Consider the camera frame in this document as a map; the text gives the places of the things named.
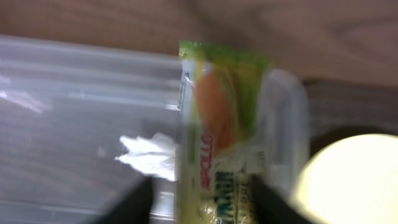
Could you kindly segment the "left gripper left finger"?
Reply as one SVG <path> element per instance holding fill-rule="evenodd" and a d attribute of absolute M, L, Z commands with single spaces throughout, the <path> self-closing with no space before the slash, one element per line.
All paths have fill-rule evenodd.
<path fill-rule="evenodd" d="M 145 177 L 105 214 L 86 224 L 149 224 L 153 205 L 153 178 Z"/>

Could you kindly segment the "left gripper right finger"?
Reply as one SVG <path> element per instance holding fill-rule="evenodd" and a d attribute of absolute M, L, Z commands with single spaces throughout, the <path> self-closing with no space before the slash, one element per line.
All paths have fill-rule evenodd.
<path fill-rule="evenodd" d="M 251 176 L 250 191 L 258 224 L 312 224 L 257 175 Z"/>

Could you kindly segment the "white tissue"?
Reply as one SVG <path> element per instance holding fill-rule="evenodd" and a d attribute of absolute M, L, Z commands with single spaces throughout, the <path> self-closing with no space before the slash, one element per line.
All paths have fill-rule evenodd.
<path fill-rule="evenodd" d="M 156 133 L 152 138 L 121 136 L 123 153 L 115 159 L 146 176 L 175 181 L 177 145 L 172 138 Z"/>

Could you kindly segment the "green yellow snack wrapper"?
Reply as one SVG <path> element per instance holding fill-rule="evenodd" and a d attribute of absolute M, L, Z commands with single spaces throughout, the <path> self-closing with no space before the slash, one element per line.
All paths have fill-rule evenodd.
<path fill-rule="evenodd" d="M 265 84 L 271 61 L 231 47 L 183 40 L 177 220 L 256 223 L 254 175 L 267 177 Z"/>

